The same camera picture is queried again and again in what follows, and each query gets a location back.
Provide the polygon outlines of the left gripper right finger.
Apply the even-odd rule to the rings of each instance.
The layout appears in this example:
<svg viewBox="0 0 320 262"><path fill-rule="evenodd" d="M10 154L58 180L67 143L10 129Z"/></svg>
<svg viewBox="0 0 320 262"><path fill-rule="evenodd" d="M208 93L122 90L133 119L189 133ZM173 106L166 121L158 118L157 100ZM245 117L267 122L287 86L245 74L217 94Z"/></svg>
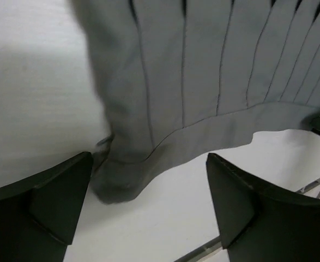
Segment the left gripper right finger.
<svg viewBox="0 0 320 262"><path fill-rule="evenodd" d="M276 186L215 153L206 168L230 261L320 261L320 199Z"/></svg>

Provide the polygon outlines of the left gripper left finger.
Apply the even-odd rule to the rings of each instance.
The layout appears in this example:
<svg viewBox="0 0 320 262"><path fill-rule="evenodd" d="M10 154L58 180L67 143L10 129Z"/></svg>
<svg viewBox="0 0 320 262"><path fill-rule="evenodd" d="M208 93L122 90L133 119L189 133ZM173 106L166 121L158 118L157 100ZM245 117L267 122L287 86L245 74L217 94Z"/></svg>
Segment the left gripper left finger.
<svg viewBox="0 0 320 262"><path fill-rule="evenodd" d="M0 261L63 261L92 167L91 153L82 152L0 188Z"/></svg>

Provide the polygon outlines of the grey pleated skirt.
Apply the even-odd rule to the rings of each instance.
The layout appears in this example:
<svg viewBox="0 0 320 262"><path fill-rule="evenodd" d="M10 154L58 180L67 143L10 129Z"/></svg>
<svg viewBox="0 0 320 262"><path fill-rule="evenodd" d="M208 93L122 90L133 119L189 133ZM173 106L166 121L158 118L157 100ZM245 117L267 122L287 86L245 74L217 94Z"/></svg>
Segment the grey pleated skirt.
<svg viewBox="0 0 320 262"><path fill-rule="evenodd" d="M106 204L257 132L320 115L320 1L72 1L111 134Z"/></svg>

